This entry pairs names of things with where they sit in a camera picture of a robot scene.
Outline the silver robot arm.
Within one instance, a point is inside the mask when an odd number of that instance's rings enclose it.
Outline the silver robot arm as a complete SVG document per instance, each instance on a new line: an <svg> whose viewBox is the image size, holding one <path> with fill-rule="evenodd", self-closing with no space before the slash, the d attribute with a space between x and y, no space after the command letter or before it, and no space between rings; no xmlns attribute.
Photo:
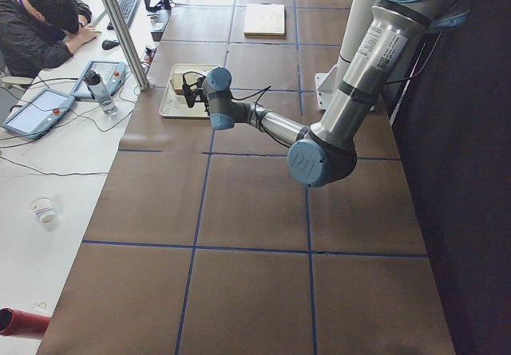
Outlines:
<svg viewBox="0 0 511 355"><path fill-rule="evenodd" d="M467 0L354 0L338 61L326 75L331 99L320 121L309 127L257 103L232 95L232 76L215 67L195 85L183 84L188 107L204 103L215 130L250 124L289 148L287 165L306 187L322 187L349 176L357 163L354 136L406 47L424 33L463 24Z"/></svg>

